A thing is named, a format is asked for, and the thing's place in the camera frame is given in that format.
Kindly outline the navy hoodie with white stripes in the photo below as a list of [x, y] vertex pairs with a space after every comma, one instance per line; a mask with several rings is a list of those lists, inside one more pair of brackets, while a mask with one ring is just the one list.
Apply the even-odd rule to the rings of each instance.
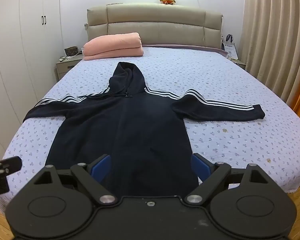
[[111, 169], [103, 185], [117, 197], [186, 196], [198, 186], [191, 168], [185, 119], [263, 119], [260, 105], [206, 100], [196, 90], [183, 96], [146, 86], [139, 68], [120, 62], [101, 93], [44, 98], [27, 118], [62, 116], [46, 162], [57, 169], [92, 163], [103, 154]]

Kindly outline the floral quilted bed cover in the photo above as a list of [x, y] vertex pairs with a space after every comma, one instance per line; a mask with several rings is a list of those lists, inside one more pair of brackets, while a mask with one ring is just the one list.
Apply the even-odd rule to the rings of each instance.
[[[184, 124], [192, 155], [225, 162], [234, 168], [255, 163], [285, 192], [300, 186], [300, 118], [271, 90], [219, 53], [148, 47], [142, 57], [81, 61], [44, 98], [101, 93], [117, 64], [141, 70], [146, 86], [183, 96], [196, 90], [206, 100], [260, 105], [264, 118], [251, 121], [193, 121]], [[5, 158], [19, 156], [22, 168], [8, 176], [10, 190], [0, 195], [0, 211], [46, 165], [64, 117], [27, 118], [12, 139]]]

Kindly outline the beige nightstand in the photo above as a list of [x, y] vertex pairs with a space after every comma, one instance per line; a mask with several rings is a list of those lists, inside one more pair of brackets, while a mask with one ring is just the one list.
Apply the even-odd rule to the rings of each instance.
[[72, 56], [69, 58], [65, 58], [63, 61], [59, 61], [56, 63], [56, 70], [58, 79], [62, 79], [67, 72], [69, 72], [76, 64], [82, 61], [83, 55], [79, 54], [76, 56]]

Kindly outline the right side nightstand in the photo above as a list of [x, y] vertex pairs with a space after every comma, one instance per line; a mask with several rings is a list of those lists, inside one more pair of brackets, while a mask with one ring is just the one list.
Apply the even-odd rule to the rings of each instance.
[[239, 60], [231, 60], [234, 64], [238, 65], [239, 67], [241, 67], [242, 69], [245, 69], [246, 64], [243, 63], [242, 61]]

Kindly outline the white shopping bag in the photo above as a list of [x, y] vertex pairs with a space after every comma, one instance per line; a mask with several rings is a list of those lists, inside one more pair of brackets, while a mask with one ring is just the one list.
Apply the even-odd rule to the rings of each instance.
[[227, 53], [228, 59], [235, 61], [238, 60], [237, 50], [232, 34], [228, 34], [225, 38], [222, 38], [222, 49]]

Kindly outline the pink folded blanket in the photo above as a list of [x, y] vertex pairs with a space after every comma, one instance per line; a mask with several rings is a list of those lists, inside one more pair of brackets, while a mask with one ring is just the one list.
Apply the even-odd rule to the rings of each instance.
[[136, 56], [143, 56], [138, 33], [103, 35], [93, 38], [83, 46], [85, 61]]

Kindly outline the beige curtain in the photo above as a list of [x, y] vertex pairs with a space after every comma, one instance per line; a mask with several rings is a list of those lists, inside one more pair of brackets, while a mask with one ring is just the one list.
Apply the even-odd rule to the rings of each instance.
[[300, 88], [300, 0], [245, 0], [239, 57], [292, 106]]

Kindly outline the beige padded headboard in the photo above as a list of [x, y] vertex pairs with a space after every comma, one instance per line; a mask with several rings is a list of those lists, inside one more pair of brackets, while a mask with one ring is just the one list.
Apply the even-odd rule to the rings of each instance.
[[88, 39], [138, 33], [142, 44], [221, 48], [222, 15], [195, 7], [120, 3], [87, 10]]

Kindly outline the white wardrobe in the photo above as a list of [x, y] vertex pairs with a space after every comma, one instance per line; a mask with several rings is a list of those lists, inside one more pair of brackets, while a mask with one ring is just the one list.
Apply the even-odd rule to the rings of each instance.
[[59, 0], [0, 0], [0, 159], [63, 53]]

